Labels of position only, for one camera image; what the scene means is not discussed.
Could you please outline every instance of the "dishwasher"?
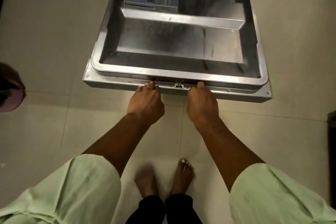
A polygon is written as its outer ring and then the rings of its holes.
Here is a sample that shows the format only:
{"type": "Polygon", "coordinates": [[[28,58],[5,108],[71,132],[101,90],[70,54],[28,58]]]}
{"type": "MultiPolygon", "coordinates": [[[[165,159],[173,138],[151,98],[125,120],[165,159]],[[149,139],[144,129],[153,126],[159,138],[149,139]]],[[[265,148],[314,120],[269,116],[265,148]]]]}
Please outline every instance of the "dishwasher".
{"type": "Polygon", "coordinates": [[[203,81],[217,99],[272,98],[252,0],[109,0],[83,81],[185,96],[203,81]]]}

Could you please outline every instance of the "black pants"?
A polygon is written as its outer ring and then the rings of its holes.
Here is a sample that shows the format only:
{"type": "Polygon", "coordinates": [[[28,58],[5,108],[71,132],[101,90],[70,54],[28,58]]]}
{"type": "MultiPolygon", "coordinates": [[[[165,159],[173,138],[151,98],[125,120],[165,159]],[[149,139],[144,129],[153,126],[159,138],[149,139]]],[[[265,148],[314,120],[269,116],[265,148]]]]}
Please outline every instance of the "black pants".
{"type": "Polygon", "coordinates": [[[193,199],[185,194],[173,194],[165,204],[157,196],[145,197],[126,224],[162,224],[166,214],[169,224],[202,224],[193,209],[193,199]]]}

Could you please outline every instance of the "bare foot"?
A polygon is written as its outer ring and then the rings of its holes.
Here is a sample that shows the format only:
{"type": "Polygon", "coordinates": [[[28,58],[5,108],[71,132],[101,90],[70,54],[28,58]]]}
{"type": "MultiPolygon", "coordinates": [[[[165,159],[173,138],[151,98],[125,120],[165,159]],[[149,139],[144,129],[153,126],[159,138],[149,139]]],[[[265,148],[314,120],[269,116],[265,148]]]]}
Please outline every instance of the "bare foot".
{"type": "Polygon", "coordinates": [[[142,198],[151,195],[159,195],[154,170],[150,164],[140,168],[140,170],[135,175],[134,181],[138,186],[142,198]]]}
{"type": "Polygon", "coordinates": [[[187,192],[191,181],[194,178],[194,169],[184,158],[178,162],[174,177],[173,186],[169,195],[187,192]]]}

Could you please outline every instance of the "sleeve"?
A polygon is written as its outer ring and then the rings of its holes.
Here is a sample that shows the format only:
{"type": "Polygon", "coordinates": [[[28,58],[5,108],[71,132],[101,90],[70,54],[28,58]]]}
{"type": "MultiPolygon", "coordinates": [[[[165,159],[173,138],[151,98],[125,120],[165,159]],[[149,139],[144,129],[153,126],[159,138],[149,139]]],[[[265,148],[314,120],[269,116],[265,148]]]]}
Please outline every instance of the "sleeve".
{"type": "Polygon", "coordinates": [[[80,155],[0,209],[0,223],[110,224],[120,192],[120,177],[110,162],[80,155]]]}
{"type": "Polygon", "coordinates": [[[254,164],[234,182],[229,205],[236,224],[334,223],[324,199],[266,164],[254,164]]]}

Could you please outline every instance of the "floor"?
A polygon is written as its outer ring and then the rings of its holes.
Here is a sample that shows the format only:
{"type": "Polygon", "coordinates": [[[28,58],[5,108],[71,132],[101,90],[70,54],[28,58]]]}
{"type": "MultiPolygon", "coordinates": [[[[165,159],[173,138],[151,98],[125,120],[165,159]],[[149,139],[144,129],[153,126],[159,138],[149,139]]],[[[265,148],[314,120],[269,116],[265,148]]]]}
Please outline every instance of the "floor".
{"type": "MultiPolygon", "coordinates": [[[[80,154],[125,114],[132,92],[82,82],[108,0],[5,0],[0,60],[27,86],[20,108],[0,114],[0,207],[80,154]]],[[[219,100],[230,130],[267,163],[328,198],[327,114],[336,110],[336,0],[254,0],[274,99],[219,100]]],[[[201,220],[233,223],[228,191],[184,97],[163,96],[165,116],[146,133],[122,176],[112,223],[137,208],[133,182],[155,166],[164,198],[178,159],[195,167],[188,194],[201,220]]]]}

